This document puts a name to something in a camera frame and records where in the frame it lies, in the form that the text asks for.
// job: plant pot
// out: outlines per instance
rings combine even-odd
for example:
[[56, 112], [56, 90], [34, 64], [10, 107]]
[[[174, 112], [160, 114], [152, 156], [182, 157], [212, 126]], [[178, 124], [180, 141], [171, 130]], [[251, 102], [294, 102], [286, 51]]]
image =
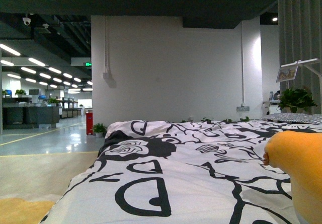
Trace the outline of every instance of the plant pot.
[[[287, 113], [292, 113], [290, 107], [285, 107]], [[296, 113], [305, 113], [303, 108], [297, 108]]]
[[103, 133], [102, 133], [102, 132], [96, 132], [96, 133], [95, 133], [95, 136], [96, 136], [96, 137], [103, 137]]

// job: shiny floor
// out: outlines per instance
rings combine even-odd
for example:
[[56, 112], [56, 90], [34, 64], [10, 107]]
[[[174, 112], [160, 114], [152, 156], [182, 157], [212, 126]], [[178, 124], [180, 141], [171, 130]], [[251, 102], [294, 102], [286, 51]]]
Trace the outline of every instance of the shiny floor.
[[86, 117], [56, 128], [4, 130], [0, 135], [0, 198], [64, 194], [71, 178], [95, 161], [104, 138], [86, 135]]

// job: yellow floor line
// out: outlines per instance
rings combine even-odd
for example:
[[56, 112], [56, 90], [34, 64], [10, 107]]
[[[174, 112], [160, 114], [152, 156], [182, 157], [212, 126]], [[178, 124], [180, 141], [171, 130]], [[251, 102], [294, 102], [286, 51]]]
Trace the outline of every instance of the yellow floor line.
[[39, 156], [39, 155], [68, 155], [68, 154], [90, 154], [90, 153], [98, 153], [98, 151], [89, 151], [89, 152], [68, 152], [68, 153], [52, 153], [52, 154], [31, 154], [31, 155], [2, 155], [3, 157], [24, 157], [24, 156]]
[[33, 135], [34, 133], [2, 134], [2, 136]]
[[76, 124], [73, 124], [73, 125], [69, 125], [69, 126], [66, 126], [66, 127], [57, 128], [57, 129], [54, 129], [54, 130], [51, 130], [51, 131], [48, 131], [48, 132], [42, 132], [42, 133], [38, 133], [38, 134], [29, 136], [29, 137], [19, 138], [19, 139], [10, 141], [10, 142], [2, 143], [2, 144], [0, 144], [0, 146], [6, 145], [6, 144], [9, 144], [9, 143], [13, 143], [13, 142], [18, 142], [18, 141], [21, 141], [21, 140], [25, 140], [25, 139], [28, 139], [28, 138], [31, 138], [31, 137], [36, 137], [36, 136], [43, 135], [43, 134], [46, 134], [46, 133], [54, 132], [54, 131], [57, 131], [57, 130], [60, 130], [60, 129], [64, 129], [64, 128], [67, 128], [67, 127], [72, 127], [72, 126], [75, 126], [75, 125], [83, 124], [83, 123], [85, 123], [85, 122], [79, 122], [79, 123], [76, 123]]

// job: bed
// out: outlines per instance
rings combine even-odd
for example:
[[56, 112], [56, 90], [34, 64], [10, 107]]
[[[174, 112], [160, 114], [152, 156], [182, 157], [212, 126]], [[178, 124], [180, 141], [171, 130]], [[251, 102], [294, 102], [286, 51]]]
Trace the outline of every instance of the bed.
[[115, 122], [94, 164], [41, 223], [297, 224], [290, 178], [263, 165], [264, 146], [277, 132], [322, 132], [322, 125], [273, 115]]

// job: curtain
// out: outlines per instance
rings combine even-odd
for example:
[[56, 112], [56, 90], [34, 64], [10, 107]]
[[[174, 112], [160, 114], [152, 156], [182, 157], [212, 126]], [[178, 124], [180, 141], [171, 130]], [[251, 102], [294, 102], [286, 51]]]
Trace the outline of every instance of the curtain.
[[[280, 65], [298, 60], [322, 60], [322, 0], [278, 0]], [[311, 65], [322, 72], [322, 63]], [[318, 107], [311, 113], [321, 113], [319, 78], [305, 67], [299, 67], [293, 81], [281, 82], [281, 91], [288, 86], [311, 90]]]

